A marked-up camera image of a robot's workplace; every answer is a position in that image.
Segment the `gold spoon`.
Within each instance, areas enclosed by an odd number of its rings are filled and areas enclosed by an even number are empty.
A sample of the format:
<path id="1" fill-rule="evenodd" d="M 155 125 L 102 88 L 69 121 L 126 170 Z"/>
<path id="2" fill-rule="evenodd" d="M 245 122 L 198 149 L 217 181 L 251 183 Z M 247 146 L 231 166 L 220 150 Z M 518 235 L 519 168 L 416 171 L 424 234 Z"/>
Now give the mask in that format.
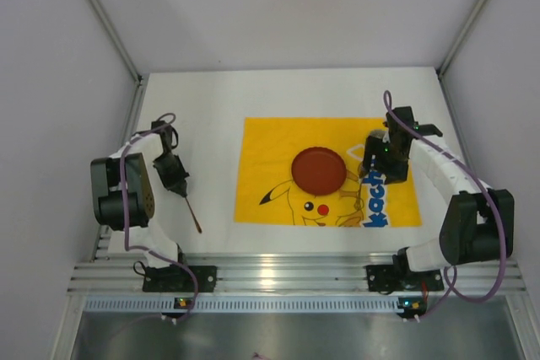
<path id="1" fill-rule="evenodd" d="M 360 164 L 358 166 L 358 179 L 357 179 L 359 189 L 357 191 L 357 194 L 355 197 L 355 204 L 354 204 L 354 207 L 358 212 L 360 212 L 364 207 L 364 201 L 362 199 L 362 187 L 363 187 L 364 178 L 367 174 L 368 174 L 368 171 L 365 169 L 365 167 L 362 164 Z"/>

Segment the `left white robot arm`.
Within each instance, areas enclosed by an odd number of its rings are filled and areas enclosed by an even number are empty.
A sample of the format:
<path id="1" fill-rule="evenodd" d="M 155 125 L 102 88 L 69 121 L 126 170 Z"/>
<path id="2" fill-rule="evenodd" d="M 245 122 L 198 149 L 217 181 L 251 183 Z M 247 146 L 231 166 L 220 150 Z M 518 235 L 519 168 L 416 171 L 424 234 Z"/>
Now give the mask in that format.
<path id="1" fill-rule="evenodd" d="M 152 268 L 180 266 L 180 246 L 166 235 L 159 210 L 168 195 L 187 198 L 186 171 L 175 154 L 176 116 L 166 113 L 135 132 L 115 153 L 90 164 L 94 216 L 124 252 L 141 252 Z"/>

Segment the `yellow Pikachu cloth mat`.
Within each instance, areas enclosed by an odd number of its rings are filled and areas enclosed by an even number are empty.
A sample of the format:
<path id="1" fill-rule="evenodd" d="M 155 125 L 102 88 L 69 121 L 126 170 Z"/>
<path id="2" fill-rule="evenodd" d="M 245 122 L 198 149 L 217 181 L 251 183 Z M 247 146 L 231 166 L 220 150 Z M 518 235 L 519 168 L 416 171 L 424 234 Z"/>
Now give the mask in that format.
<path id="1" fill-rule="evenodd" d="M 363 182 L 363 209 L 355 197 L 358 166 L 380 118 L 248 118 L 240 150 L 235 221 L 319 228 L 413 228 L 422 224 L 413 179 L 397 185 Z M 327 196 L 313 196 L 293 181 L 291 164 L 302 150 L 329 148 L 346 164 L 347 178 Z"/>

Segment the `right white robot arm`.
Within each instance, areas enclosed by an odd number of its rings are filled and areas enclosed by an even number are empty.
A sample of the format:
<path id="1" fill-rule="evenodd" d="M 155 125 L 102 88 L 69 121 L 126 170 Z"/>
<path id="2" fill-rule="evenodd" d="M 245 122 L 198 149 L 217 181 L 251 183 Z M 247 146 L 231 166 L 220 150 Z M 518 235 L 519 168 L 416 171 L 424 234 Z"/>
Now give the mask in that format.
<path id="1" fill-rule="evenodd" d="M 385 127 L 366 138 L 359 178 L 377 185 L 400 184 L 416 164 L 447 204 L 436 237 L 400 249 L 392 258 L 402 276 L 442 267 L 505 261 L 513 251 L 515 200 L 481 181 L 442 142 L 440 129 L 420 125 L 409 106 L 387 111 Z"/>

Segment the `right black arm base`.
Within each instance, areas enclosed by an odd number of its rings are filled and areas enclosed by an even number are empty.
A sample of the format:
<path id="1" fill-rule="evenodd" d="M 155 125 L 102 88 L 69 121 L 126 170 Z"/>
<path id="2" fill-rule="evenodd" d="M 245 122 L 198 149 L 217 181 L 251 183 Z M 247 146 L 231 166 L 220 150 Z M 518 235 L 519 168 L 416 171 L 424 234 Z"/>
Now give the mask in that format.
<path id="1" fill-rule="evenodd" d="M 401 273 L 394 265 L 368 265 L 365 267 L 368 289 L 372 293 L 432 293 L 445 287 L 440 271 Z"/>

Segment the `red plastic plate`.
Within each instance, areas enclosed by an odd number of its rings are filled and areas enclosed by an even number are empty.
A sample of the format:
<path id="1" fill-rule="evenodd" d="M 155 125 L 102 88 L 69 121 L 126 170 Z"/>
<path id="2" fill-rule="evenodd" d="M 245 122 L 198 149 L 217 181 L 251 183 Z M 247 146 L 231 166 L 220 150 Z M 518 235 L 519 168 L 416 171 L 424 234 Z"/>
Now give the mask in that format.
<path id="1" fill-rule="evenodd" d="M 294 183 L 305 193 L 327 196 L 338 191 L 347 178 L 343 159 L 335 151 L 311 147 L 300 151 L 291 164 Z"/>

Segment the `small metal cup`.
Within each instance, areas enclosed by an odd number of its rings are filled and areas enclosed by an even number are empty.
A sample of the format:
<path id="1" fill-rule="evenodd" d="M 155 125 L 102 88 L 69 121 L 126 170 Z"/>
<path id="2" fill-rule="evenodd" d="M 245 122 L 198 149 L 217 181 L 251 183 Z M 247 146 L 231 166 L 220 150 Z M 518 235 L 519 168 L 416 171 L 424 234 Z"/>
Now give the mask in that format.
<path id="1" fill-rule="evenodd" d="M 375 129 L 370 132 L 370 136 L 379 139 L 383 143 L 390 142 L 388 130 Z"/>

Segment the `copper fork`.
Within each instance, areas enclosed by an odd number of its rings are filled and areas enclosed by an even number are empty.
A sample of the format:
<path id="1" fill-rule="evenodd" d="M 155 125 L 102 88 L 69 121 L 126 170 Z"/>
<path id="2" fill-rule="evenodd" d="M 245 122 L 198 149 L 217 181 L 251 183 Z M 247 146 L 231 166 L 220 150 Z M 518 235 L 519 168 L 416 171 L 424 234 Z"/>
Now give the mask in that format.
<path id="1" fill-rule="evenodd" d="M 187 204 L 187 207 L 188 207 L 188 210 L 192 216 L 192 220 L 195 224 L 195 227 L 196 227 L 196 230 L 199 234 L 202 234 L 203 233 L 203 229 L 202 229 L 202 226 L 201 224 L 199 223 L 199 221 L 197 220 L 197 216 L 196 216 L 196 213 L 194 212 L 193 208 L 192 208 L 192 204 L 189 202 L 187 196 L 183 197 L 186 204 Z"/>

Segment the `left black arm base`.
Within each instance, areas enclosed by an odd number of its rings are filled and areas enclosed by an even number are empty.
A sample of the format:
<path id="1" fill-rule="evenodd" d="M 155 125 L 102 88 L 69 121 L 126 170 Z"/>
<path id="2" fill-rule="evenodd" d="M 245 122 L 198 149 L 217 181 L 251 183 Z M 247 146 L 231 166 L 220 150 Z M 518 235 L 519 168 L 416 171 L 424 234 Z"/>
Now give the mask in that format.
<path id="1" fill-rule="evenodd" d="M 189 270 L 197 279 L 198 292 L 214 291 L 218 270 L 216 266 L 189 266 Z M 178 266 L 145 267 L 142 290 L 145 293 L 194 293 L 195 285 L 188 272 Z"/>

